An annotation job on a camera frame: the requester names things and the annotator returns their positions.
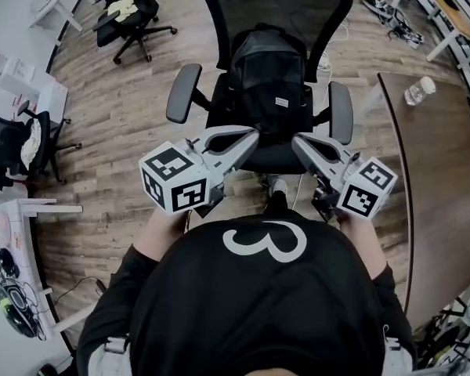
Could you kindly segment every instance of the black t-shirt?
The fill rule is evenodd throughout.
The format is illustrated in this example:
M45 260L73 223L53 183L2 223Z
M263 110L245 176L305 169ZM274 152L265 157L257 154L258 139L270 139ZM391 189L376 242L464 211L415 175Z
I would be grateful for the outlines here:
M383 327L414 355L392 271L371 280L340 231L300 215L199 226L160 263L130 248L85 322L78 368L128 333L132 374L381 374Z

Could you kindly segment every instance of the dark wooden table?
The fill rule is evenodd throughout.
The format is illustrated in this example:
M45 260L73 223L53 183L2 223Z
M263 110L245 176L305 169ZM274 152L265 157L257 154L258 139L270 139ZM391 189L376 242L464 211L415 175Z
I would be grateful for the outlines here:
M419 78L378 74L370 94L385 98L396 131L409 219L410 267L404 310L420 327L470 284L470 110L462 87L436 81L411 107L404 91Z

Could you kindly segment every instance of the shirt sleeve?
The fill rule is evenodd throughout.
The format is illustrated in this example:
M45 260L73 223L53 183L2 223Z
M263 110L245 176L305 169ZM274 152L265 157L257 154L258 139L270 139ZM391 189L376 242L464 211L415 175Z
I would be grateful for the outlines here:
M136 299L157 264L133 246L129 248L120 268L112 275L110 286L85 321L77 348L80 375L87 374L90 356L108 337L126 336Z
M395 293L395 280L390 266L386 265L381 274L373 280L373 283L381 303L382 319L389 327L386 336L398 338L401 346L416 360L416 345L409 322Z

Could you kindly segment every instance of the water bottle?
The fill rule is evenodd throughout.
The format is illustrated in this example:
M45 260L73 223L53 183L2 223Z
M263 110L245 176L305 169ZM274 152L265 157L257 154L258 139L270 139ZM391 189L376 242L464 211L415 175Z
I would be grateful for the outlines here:
M430 77L423 77L404 92L406 102L410 106L421 103L427 95L436 91L436 84Z

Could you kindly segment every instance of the sneaker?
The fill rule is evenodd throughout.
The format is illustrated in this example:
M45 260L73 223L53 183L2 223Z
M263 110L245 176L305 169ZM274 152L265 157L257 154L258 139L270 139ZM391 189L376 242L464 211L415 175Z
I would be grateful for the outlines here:
M395 9L385 0L362 0L362 3L373 13L389 20L393 17Z
M287 196L287 183L282 175L267 174L266 181L268 183L268 194L272 197L277 191L282 191Z

